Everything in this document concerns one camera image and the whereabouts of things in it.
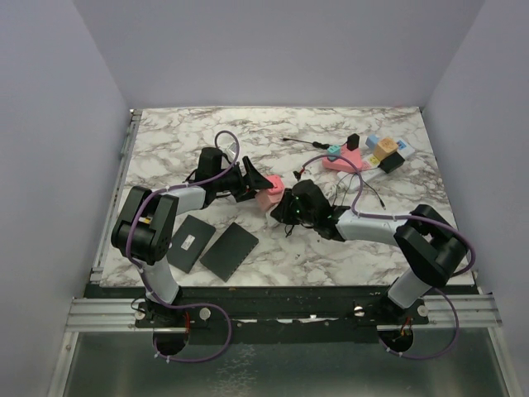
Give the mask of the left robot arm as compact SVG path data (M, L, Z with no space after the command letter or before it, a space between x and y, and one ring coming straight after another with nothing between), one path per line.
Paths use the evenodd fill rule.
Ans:
M228 192L241 202L274 187L246 156L242 159L244 170L236 161L224 167L226 158L221 149L206 147L193 177L185 184L156 191L132 187L112 230L112 246L136 266L147 299L156 303L154 316L167 327L177 324L183 314L177 301L179 285L164 262L176 217L207 208L221 193Z

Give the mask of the pink square plug adapter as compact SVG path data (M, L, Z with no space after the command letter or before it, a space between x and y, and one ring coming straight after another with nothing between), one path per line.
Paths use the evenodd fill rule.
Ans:
M280 176L269 175L266 179L272 184L271 188L266 189L268 195L277 195L284 191L284 183Z

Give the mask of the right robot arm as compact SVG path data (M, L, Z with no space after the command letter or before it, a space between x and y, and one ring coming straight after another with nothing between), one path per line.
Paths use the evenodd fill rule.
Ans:
M286 189L270 216L287 226L304 226L338 242L366 241L398 247L409 269L389 287L379 304L381 317L399 323L426 292L442 288L474 248L433 207L410 213L362 213L354 205L331 204L310 179Z

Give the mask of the pink cube socket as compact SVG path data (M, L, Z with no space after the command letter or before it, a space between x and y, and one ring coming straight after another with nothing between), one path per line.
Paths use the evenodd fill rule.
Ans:
M255 199L257 203L259 204L260 209L266 213L268 212L272 207L279 204L283 197L283 190L269 190L269 189L263 189L260 190L256 196Z

